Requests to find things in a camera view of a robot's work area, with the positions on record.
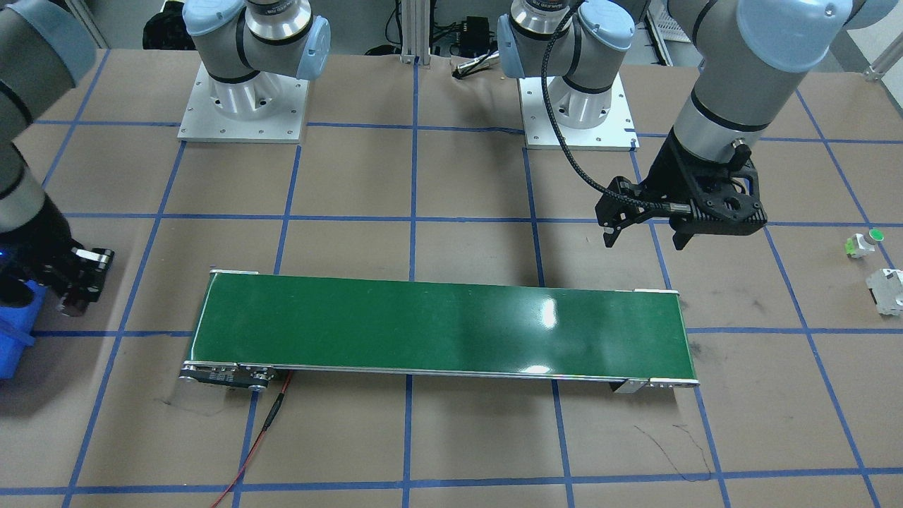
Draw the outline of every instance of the green conveyor belt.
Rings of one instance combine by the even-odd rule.
[[[262,367],[697,384],[674,292],[211,273],[183,376]]]

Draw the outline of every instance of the tiled tabletop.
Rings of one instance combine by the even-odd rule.
[[[598,195],[524,149],[517,84],[330,57],[299,146],[176,140],[193,52],[112,51],[18,140],[75,236],[116,251],[80,319],[49,303],[0,382],[0,505],[207,506],[275,390],[176,380],[211,268],[673,288],[702,387],[301,373],[225,505],[425,508],[903,505],[903,324],[865,278],[903,263],[903,119],[813,74],[755,148],[772,222],[675,251],[664,222],[605,249]],[[622,72],[640,139],[580,153],[645,174],[695,69]],[[878,225],[881,253],[846,238]]]

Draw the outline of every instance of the white mounting plate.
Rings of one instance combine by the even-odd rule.
[[[523,78],[520,85],[520,110],[524,115],[526,147],[539,150],[558,150],[558,140],[552,130],[543,103],[543,89],[540,78]],[[634,132],[630,106],[624,97],[624,85],[620,74],[611,84],[611,109],[602,125],[589,129],[558,126],[567,145],[576,150],[626,151],[639,148],[639,139]]]
[[[275,110],[257,120],[234,120],[221,115],[213,104],[208,83],[211,77],[202,63],[185,107],[179,139],[208,143],[298,143],[309,83],[274,76],[282,87],[282,95],[265,108]]]

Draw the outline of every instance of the blue plastic container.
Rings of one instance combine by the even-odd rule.
[[[46,287],[29,282],[34,291],[34,301],[23,308],[0,307],[0,379],[13,377],[25,346],[34,344],[31,336],[34,320],[41,311]]]

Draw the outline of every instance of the red wire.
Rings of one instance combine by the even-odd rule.
[[[285,394],[285,390],[288,388],[288,383],[292,381],[292,373],[293,373],[293,371],[289,371],[288,375],[285,376],[285,382],[283,382],[283,387],[281,390],[279,390],[280,393]],[[256,453],[257,447],[260,446],[260,441],[264,438],[264,434],[266,434],[266,429],[261,428],[260,433],[257,434],[257,439],[254,440],[254,445],[247,452],[247,457],[245,457],[245,462],[243,462],[241,465],[241,468],[238,469],[238,474],[235,475],[235,478],[232,479],[232,483],[230,483],[228,485],[228,487],[226,487],[226,490],[224,490],[223,493],[219,495],[219,498],[217,498],[217,500],[214,501],[213,504],[210,505],[210,508],[217,508],[217,506],[219,506],[219,504],[222,503],[223,499],[226,499],[226,496],[228,495],[229,491],[232,490],[232,487],[234,487],[235,484],[238,483],[238,478],[240,478],[245,473],[245,469],[247,469],[248,464],[251,463],[251,458],[254,457],[254,453]]]

